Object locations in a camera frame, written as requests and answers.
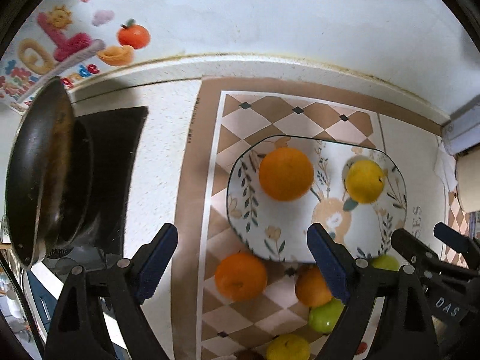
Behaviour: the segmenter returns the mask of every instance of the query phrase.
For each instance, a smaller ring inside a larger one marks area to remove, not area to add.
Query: white speckled countertop
[[[117,108],[147,106],[128,198],[124,255],[132,257],[160,227],[173,223],[183,154],[200,80],[174,81],[127,88],[83,100],[76,115]],[[62,283],[42,264],[32,268],[40,282],[58,298]],[[154,296],[142,305],[148,323],[166,354],[173,359],[170,321],[170,266]],[[112,341],[125,347],[118,326],[106,318]]]

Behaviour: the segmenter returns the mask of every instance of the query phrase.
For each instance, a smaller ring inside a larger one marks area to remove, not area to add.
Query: gas stove
[[[110,268],[123,257],[131,172],[147,107],[76,117],[56,248],[43,263],[61,281],[74,266]]]

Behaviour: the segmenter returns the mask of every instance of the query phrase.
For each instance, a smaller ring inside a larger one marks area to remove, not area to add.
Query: yellow fruit
[[[332,293],[317,266],[302,273],[295,284],[295,295],[308,307],[318,307],[332,300]]]
[[[294,334],[284,334],[273,340],[267,348],[267,360],[308,360],[310,345]]]
[[[268,196],[288,202],[298,199],[310,189],[314,181],[314,167],[300,150],[280,147],[262,160],[258,179]]]
[[[105,50],[97,52],[97,57],[110,66],[124,66],[134,60],[134,48],[132,46],[109,46]]]
[[[385,174],[371,160],[359,160],[349,169],[345,188],[350,197],[360,204],[370,204],[378,199],[385,186]]]
[[[388,271],[398,271],[400,269],[397,259],[387,254],[374,258],[371,261],[371,265],[375,268],[387,269]]]

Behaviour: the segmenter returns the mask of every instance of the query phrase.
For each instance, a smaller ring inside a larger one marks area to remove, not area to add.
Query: checkered tile
[[[286,333],[305,338],[314,358],[327,336],[308,326],[309,309],[295,296],[296,272],[301,267],[264,261],[267,288],[246,302],[232,302],[217,291],[214,274],[220,261],[247,250],[226,219],[228,174],[244,151],[272,135],[315,137],[375,148],[371,142],[374,134],[371,116],[375,114],[296,96],[231,93],[225,97],[222,115],[201,288],[202,360],[231,355],[245,348],[265,355],[269,342]]]
[[[448,194],[448,226],[453,230],[458,231],[460,234],[469,236],[470,231],[470,214],[464,212],[460,208],[458,202],[457,191],[450,192]],[[456,251],[445,246],[444,261],[455,264],[457,266],[467,267],[467,262]]]

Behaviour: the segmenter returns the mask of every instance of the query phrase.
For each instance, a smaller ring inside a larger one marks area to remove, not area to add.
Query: frying pan
[[[7,169],[5,211],[13,252],[25,269],[54,247],[71,160],[74,112],[60,77],[23,116]]]

